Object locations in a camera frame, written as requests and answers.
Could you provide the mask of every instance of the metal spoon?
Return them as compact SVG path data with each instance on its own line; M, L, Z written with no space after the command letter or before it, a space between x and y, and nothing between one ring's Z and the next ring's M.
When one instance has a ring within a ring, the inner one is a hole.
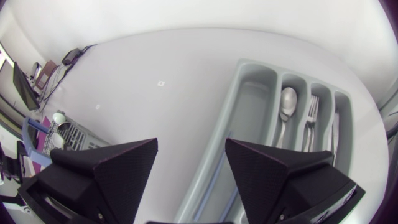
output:
M289 118L294 114L297 105L296 91L291 87L286 87L280 94L279 116L282 120L282 128L280 129L280 136L276 147L282 147L285 126Z

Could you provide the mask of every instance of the white tabletop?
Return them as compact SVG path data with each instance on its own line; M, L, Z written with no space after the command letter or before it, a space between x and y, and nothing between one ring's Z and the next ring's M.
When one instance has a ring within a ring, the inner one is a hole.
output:
M63 110L112 144L158 137L159 152L135 223L171 222L240 58L295 70L351 94L355 144L348 175L366 194L346 223L367 223L387 179L383 123L358 77L334 55L307 42L234 29L170 30L114 40L87 51L51 97L45 114ZM158 86L159 81L165 85Z

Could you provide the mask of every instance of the gray cutlery tray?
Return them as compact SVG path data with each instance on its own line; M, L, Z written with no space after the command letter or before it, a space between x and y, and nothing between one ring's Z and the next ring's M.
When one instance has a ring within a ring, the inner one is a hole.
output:
M280 93L292 87L298 96L296 111L286 123L283 149L301 151L310 109L310 97L319 97L314 151L328 149L335 111L339 112L339 141L335 167L348 174L353 148L353 112L344 90L291 70L241 59L225 98L215 130L191 186L175 217L179 223L244 223L244 209L224 154L227 137L275 146L280 134Z

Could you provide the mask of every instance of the metal fork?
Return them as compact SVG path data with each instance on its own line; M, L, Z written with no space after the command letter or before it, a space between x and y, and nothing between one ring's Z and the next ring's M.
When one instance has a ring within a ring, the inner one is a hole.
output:
M304 151L306 152L313 151L313 142L315 139L315 122L317 122L318 106L319 106L319 97L312 95L310 110L307 116L308 136L304 148Z

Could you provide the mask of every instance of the wall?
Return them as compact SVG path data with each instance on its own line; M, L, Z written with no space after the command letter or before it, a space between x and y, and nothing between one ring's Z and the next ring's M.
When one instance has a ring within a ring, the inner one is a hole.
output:
M11 58L18 62L21 69L28 72L35 62L44 64L45 59L17 23L9 2L6 1L0 13L0 42Z
M398 74L397 43L377 0L10 0L9 6L40 54L58 63L74 47L131 34L230 27L285 34L333 52L375 101Z

